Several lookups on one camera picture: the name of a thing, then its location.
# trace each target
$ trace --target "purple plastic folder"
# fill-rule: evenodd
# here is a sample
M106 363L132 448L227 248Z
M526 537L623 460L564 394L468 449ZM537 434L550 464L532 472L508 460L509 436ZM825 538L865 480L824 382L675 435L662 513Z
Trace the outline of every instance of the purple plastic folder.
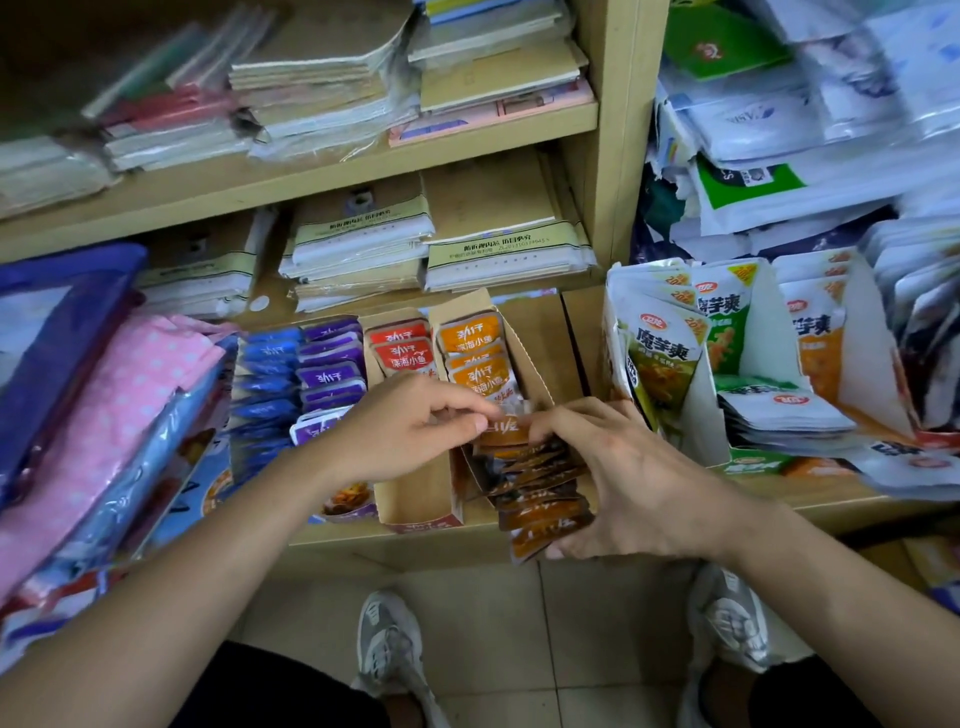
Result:
M0 509L21 499L60 422L137 300L146 261L107 243L0 265Z

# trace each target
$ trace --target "hand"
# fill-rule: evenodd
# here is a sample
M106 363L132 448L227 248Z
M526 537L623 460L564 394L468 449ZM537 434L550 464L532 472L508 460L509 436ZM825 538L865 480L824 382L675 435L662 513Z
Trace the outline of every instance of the hand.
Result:
M547 558L654 553L723 560L754 501L650 431L632 402L578 400L532 416L531 442L557 435L586 461L596 520L547 549Z
M322 465L337 483L406 475L437 455L474 440L500 408L472 389L420 374L391 376L345 418L296 454Z

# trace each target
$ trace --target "wooden shelf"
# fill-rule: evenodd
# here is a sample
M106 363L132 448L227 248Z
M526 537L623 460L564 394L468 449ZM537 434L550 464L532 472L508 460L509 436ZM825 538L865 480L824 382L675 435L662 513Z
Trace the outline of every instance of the wooden shelf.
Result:
M0 223L0 262L201 220L597 128L596 103L383 148L339 164L267 163L239 155L143 172L75 203Z

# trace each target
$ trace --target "pink polka dot fabric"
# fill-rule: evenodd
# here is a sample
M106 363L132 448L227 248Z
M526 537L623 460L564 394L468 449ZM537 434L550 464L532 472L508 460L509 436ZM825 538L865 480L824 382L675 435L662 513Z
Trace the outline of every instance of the pink polka dot fabric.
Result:
M140 447L178 389L193 387L236 331L186 316L131 316L110 340L23 502L0 513L0 602L66 539Z

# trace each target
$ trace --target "tile grout line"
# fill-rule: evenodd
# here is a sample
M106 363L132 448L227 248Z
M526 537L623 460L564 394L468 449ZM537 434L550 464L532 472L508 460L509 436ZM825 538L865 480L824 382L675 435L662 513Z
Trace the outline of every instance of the tile grout line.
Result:
M553 641L550 639L550 617L546 612L546 590L543 587L543 570L540 560L537 562L537 579L540 581L540 603L543 605L543 627L546 629L546 646L550 650L550 672L553 673L553 699L557 701L557 716L560 728L564 728L564 712L560 707L560 689L557 687L557 664L553 659Z

